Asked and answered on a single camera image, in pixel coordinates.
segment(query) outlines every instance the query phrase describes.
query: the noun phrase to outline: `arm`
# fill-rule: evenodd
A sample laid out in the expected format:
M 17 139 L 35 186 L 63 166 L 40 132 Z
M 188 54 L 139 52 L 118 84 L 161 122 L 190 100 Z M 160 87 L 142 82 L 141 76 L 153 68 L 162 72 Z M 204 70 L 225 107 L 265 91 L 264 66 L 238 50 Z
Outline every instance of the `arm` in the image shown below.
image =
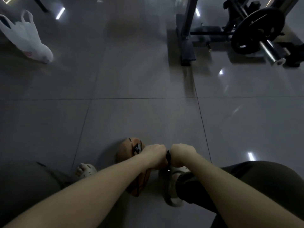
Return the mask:
M 80 180 L 25 211 L 5 228 L 95 228 L 127 186 L 146 169 L 166 162 L 164 145 L 143 152 Z
M 229 228 L 304 227 L 304 222 L 264 194 L 212 165 L 194 147 L 178 144 L 171 163 L 186 166 L 201 182 Z

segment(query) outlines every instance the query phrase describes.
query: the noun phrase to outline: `plastic bag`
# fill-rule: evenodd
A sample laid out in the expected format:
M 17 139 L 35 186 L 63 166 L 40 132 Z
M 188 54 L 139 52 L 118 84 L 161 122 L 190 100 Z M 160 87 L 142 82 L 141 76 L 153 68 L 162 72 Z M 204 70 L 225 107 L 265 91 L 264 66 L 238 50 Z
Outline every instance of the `plastic bag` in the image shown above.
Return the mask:
M 25 12 L 29 15 L 29 21 L 24 20 Z M 24 10 L 21 14 L 21 22 L 13 24 L 6 16 L 0 15 L 5 18 L 10 27 L 0 21 L 0 29 L 4 35 L 20 49 L 27 57 L 34 60 L 42 61 L 44 63 L 50 63 L 53 61 L 53 53 L 44 44 L 38 35 L 35 23 L 33 21 L 33 15 Z

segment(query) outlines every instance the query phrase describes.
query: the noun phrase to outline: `pants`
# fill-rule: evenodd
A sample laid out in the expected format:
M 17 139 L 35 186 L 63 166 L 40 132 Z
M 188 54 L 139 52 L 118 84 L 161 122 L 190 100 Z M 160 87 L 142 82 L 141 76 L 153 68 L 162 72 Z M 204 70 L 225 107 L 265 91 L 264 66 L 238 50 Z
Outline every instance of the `pants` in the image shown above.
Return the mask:
M 304 220 L 304 181 L 286 166 L 254 161 L 223 170 L 265 194 Z M 36 203 L 73 184 L 76 179 L 40 163 L 16 162 L 0 167 L 0 227 Z M 179 198 L 218 214 L 202 184 L 191 173 L 181 174 L 176 183 Z M 226 227 L 217 215 L 212 227 Z
M 304 180 L 292 169 L 273 162 L 248 161 L 222 170 L 304 220 Z M 207 191 L 193 173 L 183 173 L 178 177 L 176 192 L 180 199 L 216 213 L 212 227 L 227 227 Z

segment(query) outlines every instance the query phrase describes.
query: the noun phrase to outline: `exercise machine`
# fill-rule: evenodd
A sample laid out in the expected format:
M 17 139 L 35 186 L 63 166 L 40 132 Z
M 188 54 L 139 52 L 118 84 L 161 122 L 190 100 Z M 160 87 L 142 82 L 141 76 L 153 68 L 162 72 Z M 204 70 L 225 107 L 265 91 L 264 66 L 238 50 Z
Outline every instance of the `exercise machine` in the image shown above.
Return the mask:
M 262 50 L 272 66 L 298 67 L 304 61 L 304 45 L 291 42 L 273 42 L 282 32 L 285 17 L 298 0 L 270 0 L 269 7 L 260 8 L 259 1 L 227 0 L 223 8 L 228 10 L 226 26 L 192 28 L 198 0 L 188 0 L 186 13 L 176 15 L 176 32 L 181 51 L 181 65 L 190 66 L 196 60 L 193 41 L 210 47 L 212 42 L 230 42 L 238 54 L 252 54 Z

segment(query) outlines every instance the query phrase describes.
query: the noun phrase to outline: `weight plate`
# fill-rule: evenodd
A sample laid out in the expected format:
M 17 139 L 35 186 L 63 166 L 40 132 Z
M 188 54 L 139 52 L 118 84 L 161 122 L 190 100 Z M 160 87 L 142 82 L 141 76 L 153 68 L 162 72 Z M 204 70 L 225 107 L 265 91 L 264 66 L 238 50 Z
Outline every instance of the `weight plate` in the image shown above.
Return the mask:
M 285 25 L 284 14 L 273 7 L 257 10 L 246 17 L 236 28 L 231 46 L 239 54 L 250 54 L 260 50 L 259 38 L 273 41 Z

